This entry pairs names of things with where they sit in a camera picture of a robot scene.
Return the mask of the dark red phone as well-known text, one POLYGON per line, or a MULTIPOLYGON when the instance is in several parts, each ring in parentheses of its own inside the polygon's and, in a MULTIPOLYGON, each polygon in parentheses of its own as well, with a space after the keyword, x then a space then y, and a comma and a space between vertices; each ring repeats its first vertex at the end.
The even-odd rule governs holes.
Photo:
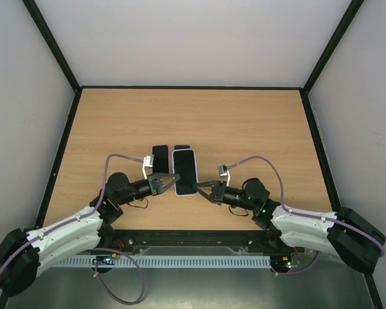
POLYGON ((178 144, 174 146, 175 151, 186 150, 186 149, 190 149, 190 145, 178 144))

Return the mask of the cream white phone case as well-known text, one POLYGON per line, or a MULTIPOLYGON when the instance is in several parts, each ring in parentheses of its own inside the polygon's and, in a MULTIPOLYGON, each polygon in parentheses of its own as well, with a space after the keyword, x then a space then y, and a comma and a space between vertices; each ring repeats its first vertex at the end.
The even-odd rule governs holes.
POLYGON ((176 174, 182 177, 196 174, 196 159, 192 148, 172 152, 172 166, 176 174))

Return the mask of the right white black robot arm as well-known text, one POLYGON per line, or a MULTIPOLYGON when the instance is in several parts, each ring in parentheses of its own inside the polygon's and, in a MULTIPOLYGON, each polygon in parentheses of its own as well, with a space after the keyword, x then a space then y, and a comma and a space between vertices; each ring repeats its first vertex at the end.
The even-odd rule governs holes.
POLYGON ((252 212, 252 220, 267 231, 268 246, 275 252, 308 248, 339 258, 363 274, 372 274, 384 255, 384 234, 350 208, 313 212, 281 205, 258 178, 245 181, 240 189, 221 181, 197 183, 194 188, 212 203, 252 212))

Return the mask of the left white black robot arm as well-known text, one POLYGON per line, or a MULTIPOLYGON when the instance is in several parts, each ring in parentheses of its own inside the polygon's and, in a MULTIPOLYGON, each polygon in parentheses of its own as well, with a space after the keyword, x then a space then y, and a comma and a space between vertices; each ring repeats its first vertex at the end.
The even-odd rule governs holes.
POLYGON ((0 244, 0 290, 12 297, 25 291, 37 277, 57 263, 87 250, 107 250, 114 238, 112 223, 121 205, 165 193, 178 174, 153 173, 130 182, 124 173, 104 178, 98 196, 83 209, 41 229, 14 229, 0 244))

